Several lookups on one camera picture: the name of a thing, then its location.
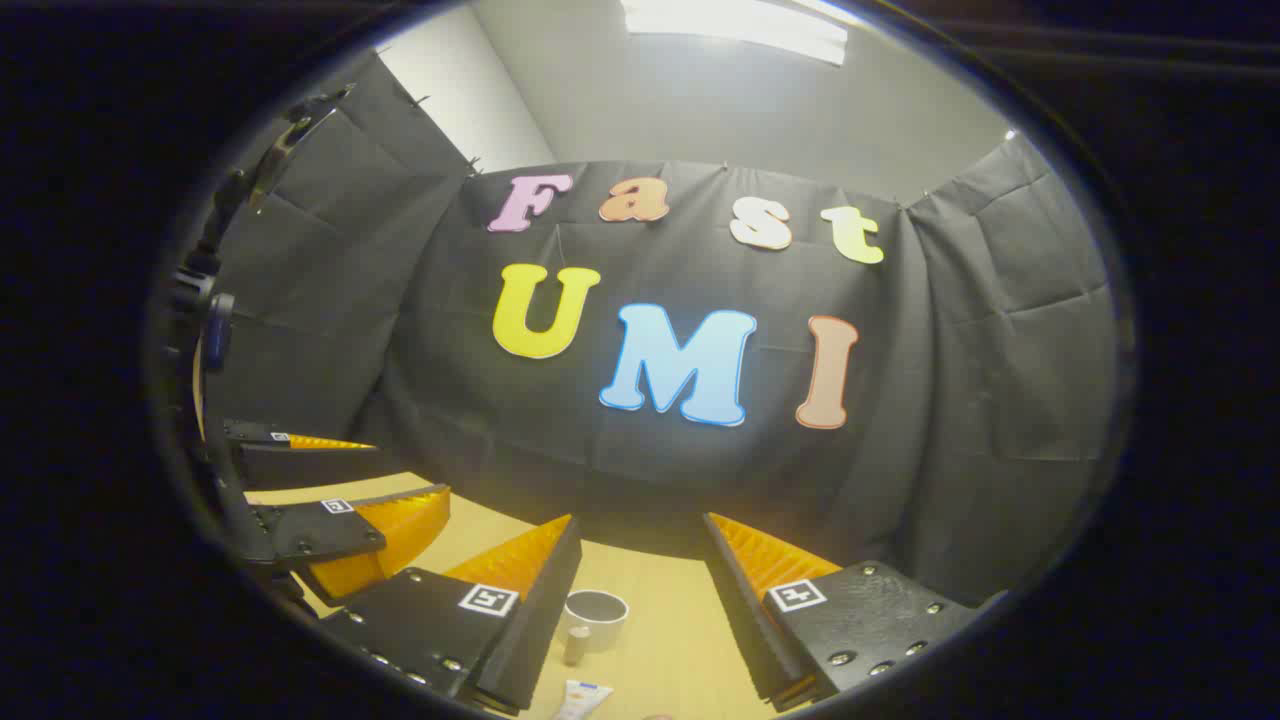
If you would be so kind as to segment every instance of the small cylinder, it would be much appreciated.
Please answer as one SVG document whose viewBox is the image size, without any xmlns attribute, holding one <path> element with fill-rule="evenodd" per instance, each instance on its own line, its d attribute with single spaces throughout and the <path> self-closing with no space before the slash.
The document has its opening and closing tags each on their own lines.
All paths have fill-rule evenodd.
<svg viewBox="0 0 1280 720">
<path fill-rule="evenodd" d="M 577 665 L 586 653 L 586 641 L 591 637 L 591 629 L 586 626 L 570 628 L 564 638 L 564 665 Z"/>
</svg>

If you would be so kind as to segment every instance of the yellow letter u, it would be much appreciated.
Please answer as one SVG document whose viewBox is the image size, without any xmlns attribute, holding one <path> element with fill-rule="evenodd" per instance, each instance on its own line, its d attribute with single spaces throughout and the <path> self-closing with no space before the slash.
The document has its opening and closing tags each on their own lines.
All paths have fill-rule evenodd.
<svg viewBox="0 0 1280 720">
<path fill-rule="evenodd" d="M 517 263 L 502 269 L 502 296 L 493 313 L 493 337 L 503 350 L 521 357 L 543 359 L 564 352 L 577 334 L 582 319 L 586 291 L 599 284 L 600 273 L 588 268 L 564 268 L 556 279 L 564 286 L 556 322 L 545 332 L 535 333 L 525 324 L 534 288 L 547 278 L 541 265 Z"/>
</svg>

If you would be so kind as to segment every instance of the ceiling light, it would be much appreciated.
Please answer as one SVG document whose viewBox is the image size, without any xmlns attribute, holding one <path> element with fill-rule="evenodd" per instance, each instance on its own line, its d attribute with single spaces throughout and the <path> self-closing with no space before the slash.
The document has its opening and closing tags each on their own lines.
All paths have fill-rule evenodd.
<svg viewBox="0 0 1280 720">
<path fill-rule="evenodd" d="M 726 37 L 842 65 L 849 32 L 759 0 L 622 0 L 627 31 Z"/>
</svg>

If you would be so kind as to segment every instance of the foam letter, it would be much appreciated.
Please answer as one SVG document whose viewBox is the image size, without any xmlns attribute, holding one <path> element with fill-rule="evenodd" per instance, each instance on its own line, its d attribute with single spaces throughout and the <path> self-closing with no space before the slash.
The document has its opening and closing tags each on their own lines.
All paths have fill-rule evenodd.
<svg viewBox="0 0 1280 720">
<path fill-rule="evenodd" d="M 695 423 L 741 425 L 746 410 L 737 404 L 742 350 L 755 332 L 755 318 L 736 310 L 716 310 L 703 319 L 684 347 L 676 343 L 667 311 L 658 305 L 625 305 L 618 318 L 626 325 L 613 383 L 600 391 L 600 402 L 618 410 L 644 407 L 640 373 L 658 413 L 666 413 L 680 391 L 694 380 L 694 391 L 680 414 Z"/>
<path fill-rule="evenodd" d="M 879 232 L 876 220 L 864 218 L 858 208 L 832 208 L 820 213 L 823 220 L 831 220 L 831 236 L 841 255 L 858 263 L 874 265 L 884 259 L 884 251 L 867 245 L 863 232 Z"/>
<path fill-rule="evenodd" d="M 529 210 L 541 215 L 552 204 L 554 191 L 566 192 L 573 187 L 572 176 L 522 176 L 511 178 L 511 195 L 502 213 L 489 223 L 489 232 L 520 232 L 529 228 L 525 218 Z"/>
<path fill-rule="evenodd" d="M 845 424 L 845 373 L 849 369 L 849 350 L 858 342 L 854 325 L 831 318 L 809 318 L 809 332 L 818 343 L 813 354 L 813 377 L 809 397 L 796 407 L 796 421 L 806 428 L 833 430 Z"/>
<path fill-rule="evenodd" d="M 582 319 L 586 291 L 600 282 L 600 273 L 588 268 L 564 268 L 556 279 L 564 290 L 556 309 L 556 322 L 545 332 L 535 333 L 525 324 L 534 287 L 547 277 L 541 265 L 517 263 L 502 269 L 502 295 L 493 313 L 493 337 L 503 350 L 521 357 L 543 359 L 564 352 L 577 334 Z"/>
<path fill-rule="evenodd" d="M 658 178 L 631 178 L 609 188 L 609 197 L 600 205 L 600 219 L 609 223 L 640 220 L 646 223 L 664 217 L 667 183 Z"/>
<path fill-rule="evenodd" d="M 728 232 L 742 245 L 783 250 L 791 245 L 791 228 L 786 220 L 791 214 L 781 202 L 763 197 L 739 197 L 733 201 L 736 219 L 728 222 Z"/>
</svg>

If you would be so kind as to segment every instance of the blue letter m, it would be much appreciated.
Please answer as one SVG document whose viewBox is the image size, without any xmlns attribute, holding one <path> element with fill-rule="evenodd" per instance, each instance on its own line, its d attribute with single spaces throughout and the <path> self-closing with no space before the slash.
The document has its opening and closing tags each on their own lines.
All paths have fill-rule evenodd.
<svg viewBox="0 0 1280 720">
<path fill-rule="evenodd" d="M 736 310 L 716 310 L 703 319 L 684 347 L 676 343 L 667 311 L 658 305 L 625 305 L 618 318 L 626 325 L 613 383 L 600 391 L 600 402 L 618 410 L 644 407 L 640 373 L 649 377 L 654 407 L 666 413 L 694 378 L 694 392 L 680 414 L 695 423 L 741 425 L 746 410 L 737 404 L 742 348 L 755 332 L 755 318 Z"/>
</svg>

